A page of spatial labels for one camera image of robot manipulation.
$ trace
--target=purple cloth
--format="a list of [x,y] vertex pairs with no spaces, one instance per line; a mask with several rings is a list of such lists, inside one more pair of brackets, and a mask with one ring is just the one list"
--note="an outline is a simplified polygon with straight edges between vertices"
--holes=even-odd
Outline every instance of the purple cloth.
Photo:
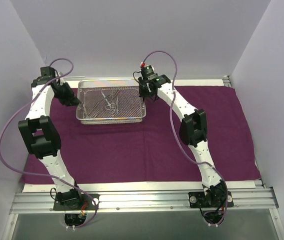
[[[260,178],[250,129],[234,89],[223,86],[177,89],[190,104],[206,111],[210,152],[225,180]],[[185,159],[175,142],[169,106],[162,100],[146,101],[146,106],[147,115],[141,123],[83,125],[75,118],[75,107],[62,106],[53,100],[50,117],[61,136],[61,154],[78,184],[201,181],[198,167]],[[176,115],[174,123],[178,131]],[[185,150],[192,156],[187,146]],[[47,173],[32,155],[25,171]],[[24,175],[22,179],[29,184],[52,183],[47,177]]]

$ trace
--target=white enclosure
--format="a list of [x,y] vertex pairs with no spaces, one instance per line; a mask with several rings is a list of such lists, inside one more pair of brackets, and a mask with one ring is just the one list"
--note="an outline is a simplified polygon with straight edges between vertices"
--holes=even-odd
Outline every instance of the white enclosure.
[[232,80],[262,178],[274,187],[284,222],[284,1],[271,1]]
[[[31,99],[30,83],[53,59],[71,59],[73,77],[131,78],[155,50],[175,57],[178,79],[231,76],[284,223],[284,0],[0,0],[0,131]],[[173,75],[166,56],[150,62]],[[19,169],[27,150],[17,121],[25,114],[2,146]],[[0,162],[0,239],[19,177]]]

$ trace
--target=wire mesh basket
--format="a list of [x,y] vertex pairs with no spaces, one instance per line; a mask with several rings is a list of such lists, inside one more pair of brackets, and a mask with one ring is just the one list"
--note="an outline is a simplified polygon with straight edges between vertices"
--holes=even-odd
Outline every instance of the wire mesh basket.
[[76,109],[76,118],[86,125],[141,122],[146,116],[146,107],[139,97],[138,86],[110,85],[106,80],[81,81],[77,92],[81,103]]

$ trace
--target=metal extrusion frame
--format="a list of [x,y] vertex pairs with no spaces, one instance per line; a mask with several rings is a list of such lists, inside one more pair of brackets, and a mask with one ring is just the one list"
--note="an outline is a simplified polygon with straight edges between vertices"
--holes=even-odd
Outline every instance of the metal extrusion frame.
[[230,76],[224,76],[223,83],[224,83],[224,86],[232,88],[232,83],[231,83],[231,80],[230,80]]
[[[277,235],[284,240],[284,228],[278,214],[278,204],[272,188],[265,188],[261,180],[255,181],[255,188],[230,188],[234,207],[230,211],[248,209],[269,209]],[[95,191],[100,194],[98,213],[116,212],[168,212],[168,211],[199,211],[189,208],[188,192],[202,191],[196,189],[184,190],[140,190],[140,191]],[[54,211],[53,199],[48,192],[16,193],[5,232],[4,240],[13,236],[16,220],[19,214],[65,214],[78,211]]]

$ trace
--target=purple cable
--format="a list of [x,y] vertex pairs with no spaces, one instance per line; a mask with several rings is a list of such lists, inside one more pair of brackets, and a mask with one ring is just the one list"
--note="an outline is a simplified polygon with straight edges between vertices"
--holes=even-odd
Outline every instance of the purple cable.
[[64,77],[64,76],[66,76],[66,75],[69,75],[69,74],[73,71],[73,68],[74,68],[73,63],[72,63],[70,60],[66,59],[66,58],[58,58],[58,59],[55,59],[53,62],[51,62],[51,64],[50,64],[49,66],[52,66],[52,64],[55,63],[55,62],[58,61],[58,60],[65,60],[65,61],[68,61],[68,62],[71,64],[71,66],[72,66],[72,67],[71,67],[71,70],[68,71],[68,72],[65,73],[65,74],[62,74],[61,76],[57,76],[57,77],[53,78],[52,80],[48,81],[48,82],[41,88],[41,90],[38,92],[38,94],[35,96],[35,98],[33,98],[32,101],[30,101],[28,104],[24,105],[24,106],[21,107],[19,110],[17,110],[16,113],[14,113],[14,114],[11,116],[11,118],[7,121],[7,123],[4,125],[3,130],[2,130],[1,133],[0,133],[0,160],[1,160],[1,162],[2,162],[8,169],[10,169],[10,170],[12,170],[12,171],[14,171],[14,172],[16,172],[16,173],[23,174],[23,175],[33,175],[33,176],[39,176],[39,177],[48,177],[48,178],[58,179],[58,180],[60,180],[62,183],[64,183],[65,185],[68,185],[69,187],[74,188],[74,189],[76,189],[76,190],[78,190],[78,191],[84,193],[85,195],[87,195],[87,196],[92,200],[92,202],[94,203],[95,212],[94,212],[93,216],[92,216],[89,220],[85,221],[82,225],[76,226],[76,228],[79,228],[79,227],[83,227],[84,225],[87,225],[90,221],[93,220],[93,218],[94,218],[94,217],[96,216],[96,214],[97,214],[97,205],[96,205],[96,202],[94,201],[94,199],[93,199],[93,197],[92,197],[91,195],[89,195],[89,194],[86,193],[85,191],[81,190],[80,188],[78,188],[78,187],[76,187],[76,186],[74,186],[74,185],[72,185],[72,184],[69,184],[68,182],[66,182],[66,181],[64,181],[64,180],[62,180],[62,179],[60,179],[60,178],[57,177],[57,176],[50,175],[50,174],[43,174],[43,173],[34,173],[34,172],[21,171],[21,170],[18,170],[18,169],[16,169],[16,168],[13,168],[12,166],[10,166],[10,165],[4,160],[4,158],[3,158],[3,156],[2,156],[2,153],[1,153],[1,142],[2,142],[3,135],[4,135],[4,133],[5,133],[6,129],[7,129],[7,127],[9,126],[9,124],[10,124],[10,123],[12,122],[12,120],[16,117],[16,115],[18,115],[24,108],[30,106],[33,102],[35,102],[35,101],[38,99],[39,95],[42,93],[42,91],[43,91],[48,85],[50,85],[53,81],[56,81],[56,80],[59,79],[59,78],[62,78],[62,77]]
[[[173,123],[173,105],[174,105],[174,101],[175,101],[175,98],[176,98],[176,94],[175,94],[175,91],[174,91],[174,89],[175,89],[174,84],[175,84],[175,79],[176,79],[176,75],[177,75],[177,63],[176,63],[175,59],[174,59],[169,53],[167,53],[167,52],[165,52],[165,51],[161,51],[161,50],[159,50],[159,51],[153,51],[153,52],[151,52],[150,54],[148,54],[148,55],[146,56],[146,58],[144,59],[143,63],[145,63],[146,59],[147,59],[150,55],[152,55],[152,54],[154,54],[154,53],[164,53],[164,54],[168,55],[168,56],[173,60],[174,65],[175,65],[175,74],[174,74],[173,80],[172,80],[172,91],[173,91],[173,95],[174,95],[174,96],[173,96],[172,103],[171,103],[171,105],[170,105],[170,112],[169,112],[169,113],[170,113],[170,123],[171,123],[172,131],[173,131],[173,135],[174,135],[174,138],[175,138],[175,140],[176,140],[176,143],[177,143],[178,147],[180,148],[180,150],[182,151],[182,153],[183,153],[183,155],[186,157],[186,159],[187,159],[188,161],[190,161],[191,163],[196,164],[196,165],[207,164],[208,166],[210,166],[210,167],[221,177],[222,181],[225,183],[225,186],[226,186],[226,194],[228,195],[228,188],[227,188],[225,179],[224,179],[223,176],[220,174],[220,172],[217,171],[217,169],[216,169],[215,167],[213,167],[209,162],[206,162],[206,161],[203,161],[203,162],[196,162],[196,161],[192,160],[192,159],[188,156],[188,154],[184,151],[184,149],[183,149],[183,147],[182,147],[182,145],[181,145],[181,143],[180,143],[180,141],[179,141],[179,139],[178,139],[178,137],[177,137],[177,133],[176,133],[176,131],[175,131],[175,127],[174,127],[174,123]],[[220,225],[220,224],[223,222],[224,218],[225,218],[225,215],[226,215],[226,212],[227,212],[227,198],[226,198],[225,202],[226,202],[226,204],[225,204],[225,210],[224,210],[223,216],[222,216],[222,218],[218,221],[218,223],[215,223],[216,225]],[[215,212],[215,211],[207,211],[207,212],[204,213],[204,216],[207,215],[207,214],[209,214],[209,213],[213,213],[213,212]],[[204,219],[204,221],[205,221],[207,224],[209,224],[209,225],[214,224],[214,223],[207,222],[205,219]]]

